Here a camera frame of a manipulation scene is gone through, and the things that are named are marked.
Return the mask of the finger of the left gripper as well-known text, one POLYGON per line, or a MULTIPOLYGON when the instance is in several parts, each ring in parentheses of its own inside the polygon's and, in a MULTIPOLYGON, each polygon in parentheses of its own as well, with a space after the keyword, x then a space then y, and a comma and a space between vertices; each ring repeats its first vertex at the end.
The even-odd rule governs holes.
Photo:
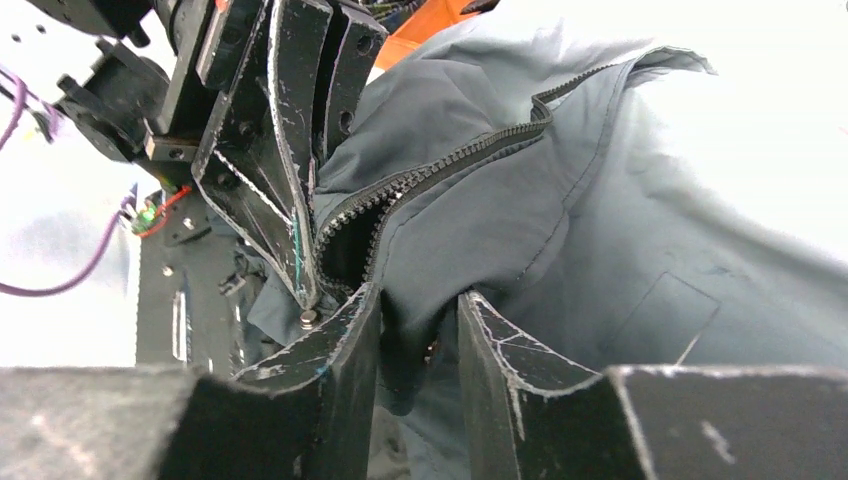
POLYGON ((330 8, 312 110, 312 149, 320 163, 350 135, 361 92, 388 36, 364 6, 332 3, 330 8))

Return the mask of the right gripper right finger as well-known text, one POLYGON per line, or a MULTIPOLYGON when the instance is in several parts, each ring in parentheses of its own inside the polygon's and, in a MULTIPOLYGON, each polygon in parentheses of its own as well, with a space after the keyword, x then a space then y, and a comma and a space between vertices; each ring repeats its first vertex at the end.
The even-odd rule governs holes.
POLYGON ((847 375, 803 367, 595 373, 475 291, 457 306, 475 479, 843 479, 847 375))

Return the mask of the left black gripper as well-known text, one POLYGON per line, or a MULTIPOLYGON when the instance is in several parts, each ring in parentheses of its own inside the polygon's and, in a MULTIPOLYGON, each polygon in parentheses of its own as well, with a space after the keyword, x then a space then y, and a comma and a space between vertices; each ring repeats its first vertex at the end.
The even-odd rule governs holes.
POLYGON ((202 195, 271 265, 298 305, 313 308, 320 294, 306 183, 331 6, 252 0, 33 5, 97 36, 101 52, 84 83, 68 75, 58 80, 55 108, 105 157, 141 167, 167 191, 191 184, 190 164, 207 128, 192 166, 202 195), (171 74, 123 43, 149 44, 141 25, 148 13, 158 17, 176 56, 171 74))

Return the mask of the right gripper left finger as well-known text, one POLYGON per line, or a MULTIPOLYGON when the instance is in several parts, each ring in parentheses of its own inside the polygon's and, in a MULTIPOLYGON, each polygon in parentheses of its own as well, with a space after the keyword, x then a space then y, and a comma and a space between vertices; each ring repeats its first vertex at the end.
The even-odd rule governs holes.
POLYGON ((5 368, 5 479, 363 479, 380 293, 362 285, 224 379, 193 368, 5 368))

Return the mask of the grey black zip jacket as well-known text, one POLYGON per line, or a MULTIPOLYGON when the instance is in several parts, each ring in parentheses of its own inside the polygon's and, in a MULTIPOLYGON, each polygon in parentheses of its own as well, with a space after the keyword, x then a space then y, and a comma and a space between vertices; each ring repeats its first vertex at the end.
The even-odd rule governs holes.
POLYGON ((585 18, 501 7, 368 85, 313 191, 323 269, 382 289, 378 397, 415 479, 471 475, 456 303, 575 363, 847 364, 847 140, 750 84, 585 18))

